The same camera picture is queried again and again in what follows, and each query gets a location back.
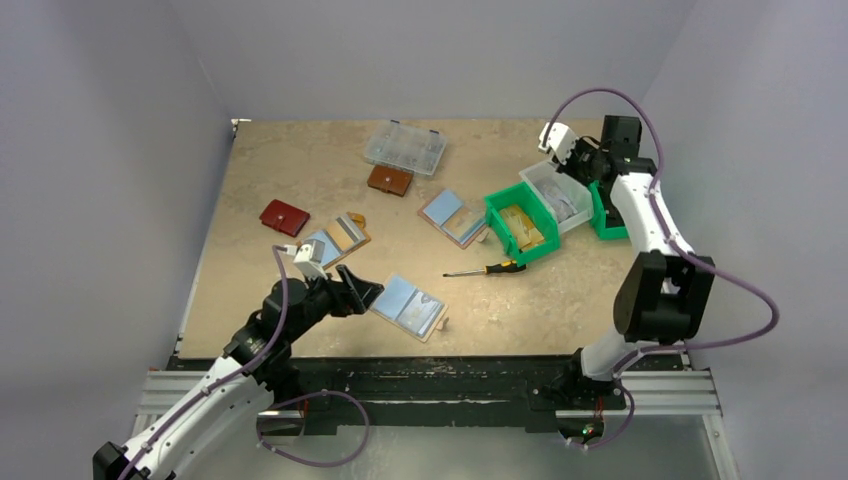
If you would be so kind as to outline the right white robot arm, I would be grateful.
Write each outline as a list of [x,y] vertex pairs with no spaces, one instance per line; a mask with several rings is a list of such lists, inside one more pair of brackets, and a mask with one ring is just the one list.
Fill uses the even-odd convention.
[[679,346],[699,331],[714,262],[697,255],[667,219],[654,161],[640,154],[642,122],[607,115],[599,140],[577,140],[565,172],[587,186],[590,224],[602,240],[628,239],[634,260],[614,298],[612,329],[579,350],[582,377],[614,380],[653,347]]

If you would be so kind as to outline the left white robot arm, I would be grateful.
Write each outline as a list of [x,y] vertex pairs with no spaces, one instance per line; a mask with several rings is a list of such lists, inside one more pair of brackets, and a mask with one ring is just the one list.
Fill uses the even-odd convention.
[[362,315],[383,293],[380,283],[340,265],[329,278],[277,281],[187,394],[144,432],[93,456],[96,479],[175,479],[231,427],[270,408],[304,414],[314,399],[291,364],[292,345],[327,316]]

